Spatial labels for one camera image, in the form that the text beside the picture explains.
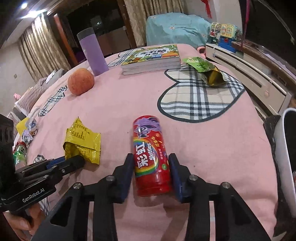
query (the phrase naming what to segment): plaid patch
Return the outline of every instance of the plaid patch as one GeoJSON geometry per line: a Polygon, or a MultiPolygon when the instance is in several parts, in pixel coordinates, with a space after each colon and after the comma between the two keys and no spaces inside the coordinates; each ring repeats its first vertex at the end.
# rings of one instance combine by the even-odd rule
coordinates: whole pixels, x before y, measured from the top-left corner
{"type": "MultiPolygon", "coordinates": [[[[44,161],[45,158],[42,155],[37,155],[37,157],[33,160],[33,163],[37,163],[40,161],[44,161]]],[[[48,198],[44,198],[39,202],[40,205],[40,209],[44,212],[45,216],[48,215],[49,213],[49,202],[48,202],[48,198]]]]}
{"type": "Polygon", "coordinates": [[[67,86],[63,86],[57,90],[57,92],[53,95],[51,95],[48,100],[46,101],[43,108],[40,110],[38,116],[44,116],[46,115],[53,107],[54,105],[59,102],[62,98],[65,97],[64,92],[67,90],[67,86]]]}
{"type": "Polygon", "coordinates": [[[140,49],[144,49],[144,48],[137,48],[137,49],[130,49],[130,50],[127,50],[127,51],[124,51],[124,52],[121,52],[118,54],[118,58],[111,61],[109,64],[108,64],[108,67],[114,67],[114,66],[117,66],[121,63],[123,63],[125,60],[127,60],[135,51],[138,51],[140,49]]]}
{"type": "Polygon", "coordinates": [[[202,122],[216,118],[231,107],[243,93],[243,85],[221,71],[226,84],[210,87],[192,66],[183,64],[180,70],[169,69],[165,75],[176,84],[168,88],[158,100],[164,115],[179,121],[202,122]]]}

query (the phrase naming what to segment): green circle logo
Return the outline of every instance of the green circle logo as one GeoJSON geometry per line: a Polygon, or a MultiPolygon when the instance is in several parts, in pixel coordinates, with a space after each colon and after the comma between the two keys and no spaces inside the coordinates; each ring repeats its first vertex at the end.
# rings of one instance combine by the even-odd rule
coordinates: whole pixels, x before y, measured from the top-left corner
{"type": "Polygon", "coordinates": [[[162,165],[161,165],[161,168],[162,168],[163,170],[166,170],[166,169],[167,169],[166,164],[162,164],[162,165]]]}

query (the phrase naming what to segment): human hand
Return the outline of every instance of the human hand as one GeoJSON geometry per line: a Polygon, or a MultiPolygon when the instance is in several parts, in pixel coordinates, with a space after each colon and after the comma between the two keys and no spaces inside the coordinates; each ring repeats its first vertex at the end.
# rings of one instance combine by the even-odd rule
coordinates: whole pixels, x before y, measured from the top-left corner
{"type": "Polygon", "coordinates": [[[41,211],[39,203],[35,203],[28,211],[29,215],[32,217],[31,223],[22,217],[4,212],[5,218],[21,241],[30,241],[30,238],[27,237],[24,231],[27,230],[31,235],[34,235],[41,222],[45,219],[45,215],[43,211],[41,211]]]}

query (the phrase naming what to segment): gray bottle cap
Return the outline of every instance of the gray bottle cap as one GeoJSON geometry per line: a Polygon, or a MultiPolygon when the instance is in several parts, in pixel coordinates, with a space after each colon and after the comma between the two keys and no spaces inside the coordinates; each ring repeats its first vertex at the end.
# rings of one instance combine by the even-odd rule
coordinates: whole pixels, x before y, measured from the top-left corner
{"type": "Polygon", "coordinates": [[[85,37],[92,35],[92,34],[94,34],[94,29],[93,28],[86,28],[77,34],[77,38],[80,41],[80,40],[84,39],[85,37]]]}

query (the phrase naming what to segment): wall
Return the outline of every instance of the wall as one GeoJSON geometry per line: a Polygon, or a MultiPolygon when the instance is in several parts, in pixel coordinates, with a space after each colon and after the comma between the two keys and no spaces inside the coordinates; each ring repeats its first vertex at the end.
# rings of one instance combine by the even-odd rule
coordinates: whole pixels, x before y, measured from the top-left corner
{"type": "Polygon", "coordinates": [[[230,23],[242,30],[242,16],[238,0],[209,0],[212,19],[208,18],[201,0],[184,0],[187,14],[195,14],[211,22],[230,23]]]}
{"type": "Polygon", "coordinates": [[[14,93],[24,94],[35,85],[25,66],[17,43],[0,50],[0,113],[7,115],[14,106],[14,93]]]}

